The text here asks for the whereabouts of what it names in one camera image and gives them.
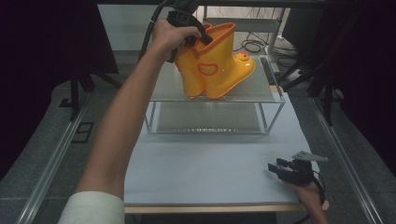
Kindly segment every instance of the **white sleeve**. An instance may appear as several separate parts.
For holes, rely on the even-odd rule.
[[[62,211],[60,224],[123,224],[124,203],[114,195],[83,191],[72,195]]]

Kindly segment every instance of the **wall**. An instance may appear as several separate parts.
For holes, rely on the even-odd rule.
[[[99,5],[113,50],[140,50],[156,6]],[[161,17],[166,17],[164,9]]]

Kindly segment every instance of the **cable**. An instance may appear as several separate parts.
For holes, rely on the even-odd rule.
[[[168,2],[169,2],[169,1],[170,1],[170,0],[165,0],[165,1],[163,1],[163,2],[162,2],[160,5],[158,5],[157,8],[155,9],[155,11],[154,11],[154,13],[153,13],[153,15],[152,15],[152,17],[151,17],[151,20],[150,20],[150,22],[149,22],[149,24],[148,24],[148,29],[147,29],[147,31],[146,31],[145,39],[143,40],[142,49],[140,50],[138,62],[140,61],[140,59],[143,58],[143,55],[145,55],[146,50],[148,49],[149,39],[150,39],[150,37],[151,37],[151,33],[152,33],[152,31],[154,30],[155,22],[157,21],[158,17],[160,16],[161,11],[163,10],[163,8],[166,7],[166,6],[168,5]]]
[[[257,11],[257,14],[256,14],[256,18],[259,18],[260,9],[262,9],[262,8],[259,7],[259,10]]]
[[[249,39],[251,35],[258,37],[260,40]],[[247,35],[247,38],[241,42],[241,48],[235,49],[234,51],[238,51],[240,49],[245,49],[247,52],[250,52],[250,53],[258,53],[258,52],[263,51],[267,45],[268,45],[268,43],[263,41],[261,37],[249,32]]]
[[[314,173],[318,175],[318,177],[320,179],[320,182],[321,182],[321,186],[323,187],[323,191],[326,191],[326,184],[324,183],[323,176],[320,173],[316,172],[316,171],[314,171]]]
[[[247,17],[248,17],[248,14],[250,14],[250,16],[251,16],[251,11],[253,11],[253,8],[254,8],[254,7],[252,7],[252,8],[250,9],[250,11],[247,13],[247,15],[246,15],[246,17],[245,17],[245,18],[247,18]]]
[[[273,14],[272,14],[272,16],[271,16],[271,19],[274,17],[275,9],[276,9],[276,7],[274,7],[274,10],[273,10]]]
[[[224,17],[224,14],[222,14],[222,12],[221,12],[221,7],[219,7],[219,13],[221,14],[221,16]]]

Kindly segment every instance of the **black equipment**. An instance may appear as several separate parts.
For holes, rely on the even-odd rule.
[[[155,10],[153,16],[151,17],[151,22],[148,26],[146,37],[143,42],[142,49],[140,50],[139,60],[143,57],[146,52],[147,46],[149,44],[149,37],[151,36],[152,30],[154,29],[155,21],[158,19],[161,11],[164,7],[172,7],[175,10],[170,11],[168,13],[167,21],[176,27],[184,27],[184,26],[195,26],[198,28],[201,33],[201,37],[199,38],[204,44],[208,45],[213,41],[213,38],[208,35],[205,31],[205,27],[192,15],[195,10],[198,8],[198,3],[196,0],[176,0],[169,1],[165,0],[162,4],[160,4]],[[186,46],[193,46],[196,41],[195,36],[186,37]],[[168,60],[169,63],[173,63],[175,61],[177,54],[177,49],[172,50],[171,58]]]
[[[279,179],[297,186],[307,186],[311,182],[314,182],[319,189],[320,201],[323,204],[325,201],[324,180],[321,178],[320,174],[312,170],[311,161],[328,161],[328,159],[304,151],[301,151],[292,157],[294,158],[293,161],[276,159],[276,164],[268,163],[268,170],[275,173]],[[315,173],[320,177],[322,184],[320,184],[315,177]],[[303,223],[308,219],[309,215],[303,217],[294,224]]]

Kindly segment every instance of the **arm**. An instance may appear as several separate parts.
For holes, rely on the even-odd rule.
[[[189,35],[200,37],[195,27],[175,28],[167,21],[157,21],[152,44],[102,118],[76,192],[102,191],[123,199],[129,159],[140,134],[157,76],[170,51]]]
[[[291,186],[297,193],[309,216],[311,216],[312,223],[329,223],[326,218],[326,214],[321,207],[318,187],[314,184],[314,182],[311,182],[308,186],[305,187],[296,186],[287,182],[285,183]]]

